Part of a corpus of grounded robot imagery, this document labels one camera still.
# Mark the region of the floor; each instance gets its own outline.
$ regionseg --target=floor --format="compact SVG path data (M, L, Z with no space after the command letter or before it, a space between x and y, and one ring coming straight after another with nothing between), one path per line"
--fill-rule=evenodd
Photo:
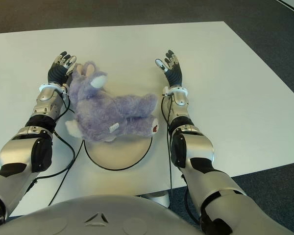
M209 21L225 21L294 92L294 12L275 0L0 0L0 33ZM294 232L294 164L234 180ZM192 223L184 191L173 191L171 209Z

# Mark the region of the black robotic glove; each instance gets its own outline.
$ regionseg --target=black robotic glove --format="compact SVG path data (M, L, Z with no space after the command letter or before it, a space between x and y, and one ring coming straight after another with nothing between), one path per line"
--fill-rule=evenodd
M170 87L182 86L182 71L177 56L171 50L166 53L166 56L165 62L168 67L160 59L156 59L156 65L164 72Z
M58 55L48 71L48 82L58 83L60 86L62 86L63 83L70 85L71 82L68 81L68 78L71 72L67 72L75 61L76 56L70 56L66 51Z

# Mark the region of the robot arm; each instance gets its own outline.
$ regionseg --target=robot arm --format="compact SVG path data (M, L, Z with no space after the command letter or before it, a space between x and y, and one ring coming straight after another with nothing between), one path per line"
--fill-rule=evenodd
M191 121L187 90L177 57L166 53L168 67L159 59L170 88L164 89L162 110L169 126L171 161L183 173L191 199L208 235L293 234L268 217L224 172L212 166L214 150L209 139Z
M68 69L75 56L62 52L40 87L33 113L0 152L0 225L16 208L30 183L51 165L52 134L68 92Z

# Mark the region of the purple plush bunny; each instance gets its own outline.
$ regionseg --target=purple plush bunny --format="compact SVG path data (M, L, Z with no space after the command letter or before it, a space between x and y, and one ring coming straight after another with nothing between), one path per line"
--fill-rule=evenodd
M69 95L75 120L65 123L70 135L86 141L112 141L126 134L151 137L158 131L158 119L151 115L156 95L112 97L102 88L106 73L98 71L94 62L75 65L72 77Z

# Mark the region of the white table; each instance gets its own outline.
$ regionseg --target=white table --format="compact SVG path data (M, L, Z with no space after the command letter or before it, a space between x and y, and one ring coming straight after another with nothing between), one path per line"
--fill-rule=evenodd
M167 82L154 60L172 49L189 90L193 122L214 144L214 167L237 176L294 163L294 94L223 22L41 30L0 34L0 149L27 122L38 87L57 53L80 63L94 60L108 72L113 94L160 95ZM146 157L124 171L94 165L82 151L54 202L90 194L143 194L170 187L166 127L159 105L159 133ZM81 140L56 130L77 150ZM71 152L54 138L49 175ZM173 186L184 186L173 168ZM12 215L45 207L63 175L41 180Z

